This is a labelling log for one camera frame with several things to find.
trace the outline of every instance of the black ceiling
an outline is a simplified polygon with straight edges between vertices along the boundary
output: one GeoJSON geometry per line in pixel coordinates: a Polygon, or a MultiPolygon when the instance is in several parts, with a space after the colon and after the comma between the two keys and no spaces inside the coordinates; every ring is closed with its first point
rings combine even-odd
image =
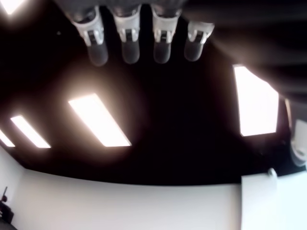
{"type": "Polygon", "coordinates": [[[102,8],[108,63],[89,63],[76,29],[52,2],[33,17],[1,14],[0,129],[7,148],[27,169],[87,180],[129,184],[191,185],[240,182],[241,175],[301,171],[289,155],[289,130],[280,100],[277,133],[239,134],[232,64],[208,41],[195,63],[183,57],[187,23],[180,19],[171,59],[153,60],[152,14],[141,11],[141,58],[121,57],[112,15],[102,8]],[[131,141],[106,148],[68,104],[95,92],[131,141]],[[52,146],[38,149],[10,121],[22,114],[52,146]]]}

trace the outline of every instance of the fluorescent light panel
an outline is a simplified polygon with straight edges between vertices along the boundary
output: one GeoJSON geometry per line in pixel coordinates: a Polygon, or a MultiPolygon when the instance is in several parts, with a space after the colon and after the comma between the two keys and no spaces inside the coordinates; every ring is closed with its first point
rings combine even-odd
{"type": "Polygon", "coordinates": [[[11,120],[38,148],[50,148],[50,145],[30,126],[23,116],[12,117],[11,120]]]}
{"type": "Polygon", "coordinates": [[[15,145],[7,138],[6,135],[0,130],[0,140],[7,146],[7,147],[15,147],[15,145]]]}
{"type": "Polygon", "coordinates": [[[71,100],[69,104],[104,146],[131,145],[96,94],[71,100]]]}
{"type": "Polygon", "coordinates": [[[25,0],[0,0],[8,15],[12,14],[25,0]]]}
{"type": "Polygon", "coordinates": [[[278,92],[244,66],[234,66],[243,136],[276,132],[278,92]]]}

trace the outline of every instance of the dark object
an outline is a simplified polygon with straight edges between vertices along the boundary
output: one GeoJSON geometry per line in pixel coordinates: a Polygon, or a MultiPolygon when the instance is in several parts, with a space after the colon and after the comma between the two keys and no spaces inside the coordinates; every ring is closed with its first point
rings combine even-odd
{"type": "Polygon", "coordinates": [[[0,229],[1,230],[17,230],[13,225],[7,223],[3,219],[0,218],[0,229]]]}
{"type": "Polygon", "coordinates": [[[127,41],[121,43],[124,61],[128,64],[136,63],[140,58],[139,41],[127,41]]]}
{"type": "Polygon", "coordinates": [[[0,201],[0,216],[2,220],[10,224],[13,220],[14,213],[12,212],[10,207],[8,207],[7,205],[3,203],[3,202],[7,202],[8,200],[8,198],[5,195],[7,188],[8,187],[5,187],[4,193],[0,201]]]}
{"type": "Polygon", "coordinates": [[[155,42],[153,50],[153,57],[157,63],[167,63],[171,56],[171,43],[155,42]]]}
{"type": "Polygon", "coordinates": [[[202,48],[203,44],[190,42],[189,39],[187,39],[184,47],[184,57],[188,61],[197,61],[201,57],[202,48]]]}
{"type": "Polygon", "coordinates": [[[108,53],[106,43],[104,42],[101,45],[92,45],[87,47],[88,55],[91,62],[95,66],[102,66],[106,64],[108,60],[108,53]]]}
{"type": "Polygon", "coordinates": [[[3,193],[3,195],[2,195],[2,198],[1,198],[1,201],[3,201],[3,202],[6,202],[7,201],[7,197],[5,196],[5,193],[6,193],[6,190],[8,189],[8,187],[6,186],[5,187],[5,190],[4,190],[4,193],[3,193]]]}

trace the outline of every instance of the robotic hand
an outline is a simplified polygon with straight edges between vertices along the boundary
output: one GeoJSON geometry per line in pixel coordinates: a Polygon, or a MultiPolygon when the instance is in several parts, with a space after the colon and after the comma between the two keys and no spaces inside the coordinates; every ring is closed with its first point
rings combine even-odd
{"type": "Polygon", "coordinates": [[[69,17],[84,39],[91,62],[95,66],[104,65],[107,62],[108,53],[99,7],[78,11],[69,17]]]}
{"type": "MultiPolygon", "coordinates": [[[[186,0],[136,0],[133,3],[118,0],[55,0],[77,28],[88,48],[91,62],[102,66],[107,62],[108,52],[100,5],[112,12],[117,32],[121,39],[123,59],[128,64],[136,63],[140,57],[139,32],[140,11],[143,3],[149,3],[153,12],[154,48],[157,63],[166,63],[171,54],[171,43],[176,32],[178,19],[186,0]]],[[[214,28],[213,23],[190,22],[185,57],[196,61],[214,28]]]]}

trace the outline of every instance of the rectangular light fixture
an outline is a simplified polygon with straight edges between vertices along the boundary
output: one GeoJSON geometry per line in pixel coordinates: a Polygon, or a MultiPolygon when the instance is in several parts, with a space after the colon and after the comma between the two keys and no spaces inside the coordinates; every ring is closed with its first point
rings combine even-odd
{"type": "Polygon", "coordinates": [[[279,96],[244,66],[234,66],[243,136],[276,132],[279,96]]]}
{"type": "Polygon", "coordinates": [[[7,146],[7,147],[15,147],[15,145],[7,138],[7,136],[0,130],[0,140],[7,146]]]}
{"type": "Polygon", "coordinates": [[[0,0],[8,15],[12,14],[25,0],[0,0]]]}
{"type": "Polygon", "coordinates": [[[71,100],[69,104],[104,146],[131,145],[96,94],[71,100]]]}
{"type": "Polygon", "coordinates": [[[50,145],[30,126],[23,116],[12,117],[11,120],[38,148],[50,148],[50,145]]]}

